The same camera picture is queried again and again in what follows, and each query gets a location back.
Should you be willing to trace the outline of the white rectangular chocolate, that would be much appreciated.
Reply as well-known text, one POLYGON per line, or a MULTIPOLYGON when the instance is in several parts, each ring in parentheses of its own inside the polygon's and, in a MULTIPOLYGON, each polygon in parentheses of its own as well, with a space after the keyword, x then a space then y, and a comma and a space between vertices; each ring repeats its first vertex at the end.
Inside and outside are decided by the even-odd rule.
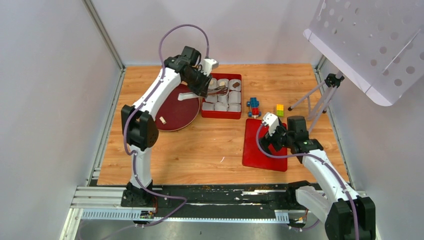
POLYGON ((163 116, 161 116, 159 118, 159 120, 162 122, 163 125, 165 125, 167 123, 163 116))

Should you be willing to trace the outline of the round dark red tray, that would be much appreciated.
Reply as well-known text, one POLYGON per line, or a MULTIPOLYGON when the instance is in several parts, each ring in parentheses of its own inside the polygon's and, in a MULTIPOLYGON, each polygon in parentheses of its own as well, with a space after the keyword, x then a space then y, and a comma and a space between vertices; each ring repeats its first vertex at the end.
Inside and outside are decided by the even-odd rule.
POLYGON ((160 131, 178 131, 188 126, 197 117, 200 110, 199 98, 178 100, 180 93, 189 92, 189 88, 180 83, 166 98, 155 117, 155 124, 160 131), (162 124, 160 117, 164 117, 166 124, 162 124))

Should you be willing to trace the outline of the wooden metal food tongs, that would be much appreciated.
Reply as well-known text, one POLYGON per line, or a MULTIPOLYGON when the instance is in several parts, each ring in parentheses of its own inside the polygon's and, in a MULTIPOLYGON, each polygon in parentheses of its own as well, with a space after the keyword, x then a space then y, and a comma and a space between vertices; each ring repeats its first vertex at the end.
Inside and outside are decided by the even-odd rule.
MULTIPOLYGON (((226 95, 229 92, 229 88, 226 86, 219 86, 217 88, 214 89, 209 89, 206 93, 206 96, 203 96, 203 98, 206 98, 209 95, 226 95)), ((189 100, 189 99, 195 99, 195 98, 201 98, 202 96, 197 95, 193 92, 185 92, 185 93, 180 93, 177 97, 178 101, 184 101, 184 100, 189 100)))

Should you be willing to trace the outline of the red box lid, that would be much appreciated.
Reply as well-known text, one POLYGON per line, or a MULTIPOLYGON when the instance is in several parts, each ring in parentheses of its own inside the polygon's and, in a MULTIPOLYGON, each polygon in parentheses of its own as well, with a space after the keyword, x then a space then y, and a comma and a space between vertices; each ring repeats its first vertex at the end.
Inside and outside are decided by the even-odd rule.
POLYGON ((286 172, 287 158, 272 158, 264 155, 257 146, 256 133, 261 125, 260 119, 248 118, 245 122, 242 165, 257 169, 286 172))

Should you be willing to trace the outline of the perforated white light panel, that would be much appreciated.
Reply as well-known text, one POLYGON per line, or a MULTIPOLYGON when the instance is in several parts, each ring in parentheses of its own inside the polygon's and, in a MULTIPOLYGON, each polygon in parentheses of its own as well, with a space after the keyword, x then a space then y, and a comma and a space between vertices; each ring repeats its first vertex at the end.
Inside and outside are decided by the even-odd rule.
POLYGON ((377 105, 424 77, 421 0, 322 0, 303 35, 377 105))

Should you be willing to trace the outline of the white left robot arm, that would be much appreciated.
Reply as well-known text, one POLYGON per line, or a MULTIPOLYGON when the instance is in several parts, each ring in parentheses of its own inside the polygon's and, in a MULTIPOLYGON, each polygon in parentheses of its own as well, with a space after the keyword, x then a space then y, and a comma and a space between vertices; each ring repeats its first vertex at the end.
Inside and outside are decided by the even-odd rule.
POLYGON ((152 147, 159 137, 155 120, 157 113, 172 91, 186 82, 195 98, 205 98, 212 79, 212 69, 218 66, 212 58, 198 60, 196 56, 168 57, 158 77, 132 106, 121 109, 122 133, 125 151, 132 156, 132 173, 123 199, 131 206, 149 206, 155 192, 152 191, 152 147))

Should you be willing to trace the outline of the blue red toy car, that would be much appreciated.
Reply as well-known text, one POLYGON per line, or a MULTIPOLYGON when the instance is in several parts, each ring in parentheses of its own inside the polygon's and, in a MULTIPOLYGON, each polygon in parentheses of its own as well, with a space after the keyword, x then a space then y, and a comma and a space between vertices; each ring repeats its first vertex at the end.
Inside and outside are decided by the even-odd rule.
POLYGON ((262 112, 259 109, 260 102, 256 97, 250 97, 246 102, 246 106, 248 107, 247 116, 249 118, 259 118, 262 115, 262 112))

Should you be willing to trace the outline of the red rectangular chocolate box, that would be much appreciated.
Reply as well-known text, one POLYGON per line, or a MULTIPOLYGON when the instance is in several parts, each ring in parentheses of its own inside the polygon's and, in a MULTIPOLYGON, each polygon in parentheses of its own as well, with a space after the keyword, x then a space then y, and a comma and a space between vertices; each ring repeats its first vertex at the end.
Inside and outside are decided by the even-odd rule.
POLYGON ((202 102, 201 116, 213 119, 239 120, 242 115, 242 76, 234 73, 212 73, 209 88, 220 87, 225 82, 229 92, 225 95, 213 95, 202 102), (233 88, 233 83, 238 82, 240 86, 233 88))

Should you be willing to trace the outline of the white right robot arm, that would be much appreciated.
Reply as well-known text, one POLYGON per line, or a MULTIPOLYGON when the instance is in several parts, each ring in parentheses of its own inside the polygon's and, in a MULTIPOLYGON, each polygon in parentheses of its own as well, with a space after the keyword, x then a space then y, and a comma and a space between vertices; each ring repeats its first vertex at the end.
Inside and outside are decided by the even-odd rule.
POLYGON ((284 126, 269 127, 266 143, 289 148, 315 177, 323 193, 305 184, 285 195, 292 209, 304 206, 324 224, 330 240, 376 239, 376 206, 368 196, 361 197, 336 171, 324 148, 308 132, 288 131, 284 126))

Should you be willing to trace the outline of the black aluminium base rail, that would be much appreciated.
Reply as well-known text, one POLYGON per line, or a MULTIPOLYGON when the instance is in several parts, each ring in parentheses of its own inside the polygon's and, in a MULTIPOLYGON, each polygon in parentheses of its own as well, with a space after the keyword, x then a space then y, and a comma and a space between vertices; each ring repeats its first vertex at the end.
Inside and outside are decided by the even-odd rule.
POLYGON ((147 205, 128 197, 123 186, 81 186, 70 207, 85 220, 270 223, 314 222, 311 210, 296 203, 289 184, 156 185, 147 205))

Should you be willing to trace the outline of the grey tripod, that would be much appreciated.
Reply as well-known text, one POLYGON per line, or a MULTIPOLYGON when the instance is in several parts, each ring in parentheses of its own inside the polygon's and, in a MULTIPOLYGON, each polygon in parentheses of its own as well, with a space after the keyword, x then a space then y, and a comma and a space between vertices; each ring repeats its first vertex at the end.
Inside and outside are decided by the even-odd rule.
POLYGON ((338 71, 337 73, 329 73, 327 77, 317 84, 312 90, 310 90, 306 95, 301 97, 298 101, 288 107, 288 111, 294 110, 299 104, 307 101, 308 104, 308 120, 315 120, 320 117, 322 114, 325 114, 328 111, 330 101, 335 95, 336 91, 339 89, 341 83, 345 79, 343 73, 338 71), (311 105, 311 96, 314 93, 323 90, 321 97, 317 100, 314 106, 311 105))

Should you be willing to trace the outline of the yellow green toy block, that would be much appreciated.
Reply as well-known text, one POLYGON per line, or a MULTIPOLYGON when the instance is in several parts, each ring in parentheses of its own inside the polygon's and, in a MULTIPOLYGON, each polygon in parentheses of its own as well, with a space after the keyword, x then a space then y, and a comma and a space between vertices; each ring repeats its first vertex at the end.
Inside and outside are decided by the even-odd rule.
POLYGON ((283 104, 277 104, 275 106, 275 114, 278 117, 283 117, 284 116, 284 105, 283 104))

